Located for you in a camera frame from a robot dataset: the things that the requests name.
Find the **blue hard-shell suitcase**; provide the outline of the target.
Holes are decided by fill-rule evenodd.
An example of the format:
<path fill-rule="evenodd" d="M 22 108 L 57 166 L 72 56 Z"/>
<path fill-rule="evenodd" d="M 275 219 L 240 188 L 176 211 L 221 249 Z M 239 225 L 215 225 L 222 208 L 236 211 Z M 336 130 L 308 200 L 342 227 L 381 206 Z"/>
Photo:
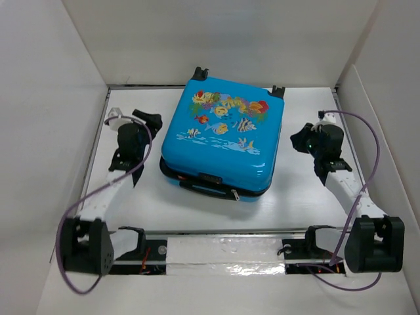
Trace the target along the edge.
<path fill-rule="evenodd" d="M 260 197 L 274 175 L 284 94 L 285 87 L 267 90 L 196 67 L 163 140 L 161 172 L 207 196 Z"/>

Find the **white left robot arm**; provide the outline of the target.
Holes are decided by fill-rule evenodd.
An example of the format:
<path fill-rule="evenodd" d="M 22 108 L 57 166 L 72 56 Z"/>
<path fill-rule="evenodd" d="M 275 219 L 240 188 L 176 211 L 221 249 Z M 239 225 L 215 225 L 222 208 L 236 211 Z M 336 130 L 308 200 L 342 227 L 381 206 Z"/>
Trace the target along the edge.
<path fill-rule="evenodd" d="M 143 229 L 122 226 L 111 232 L 107 223 L 137 185 L 162 118 L 140 110 L 127 116 L 112 108 L 105 124 L 117 133 L 106 182 L 87 194 L 83 208 L 65 218 L 58 233 L 58 254 L 67 272 L 104 276 L 118 258 L 127 255 L 136 261 L 146 254 Z"/>

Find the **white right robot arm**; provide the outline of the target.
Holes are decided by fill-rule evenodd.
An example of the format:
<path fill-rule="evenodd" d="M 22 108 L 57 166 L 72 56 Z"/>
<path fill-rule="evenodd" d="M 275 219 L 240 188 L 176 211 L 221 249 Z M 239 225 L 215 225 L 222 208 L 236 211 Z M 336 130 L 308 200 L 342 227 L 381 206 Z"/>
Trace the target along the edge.
<path fill-rule="evenodd" d="M 329 251 L 331 261 L 345 260 L 353 273 L 398 272 L 402 269 L 405 226 L 366 194 L 350 165 L 341 157 L 343 130 L 336 124 L 307 123 L 291 136 L 293 148 L 314 159 L 314 172 L 337 199 L 347 218 L 342 230 L 310 226 L 303 250 L 311 258 Z"/>

